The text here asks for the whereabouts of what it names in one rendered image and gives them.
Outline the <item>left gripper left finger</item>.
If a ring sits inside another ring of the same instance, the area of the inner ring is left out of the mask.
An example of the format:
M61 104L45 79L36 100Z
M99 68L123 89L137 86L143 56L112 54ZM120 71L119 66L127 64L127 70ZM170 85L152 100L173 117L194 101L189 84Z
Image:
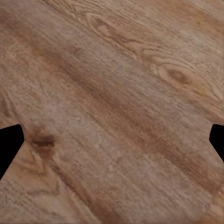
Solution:
M0 180L24 143L20 124L0 129Z

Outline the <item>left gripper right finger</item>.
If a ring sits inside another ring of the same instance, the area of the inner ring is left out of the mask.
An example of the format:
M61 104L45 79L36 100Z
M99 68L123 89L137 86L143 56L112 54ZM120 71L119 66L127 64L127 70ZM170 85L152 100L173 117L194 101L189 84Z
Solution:
M213 124L209 141L217 151L220 158L224 161L224 126Z

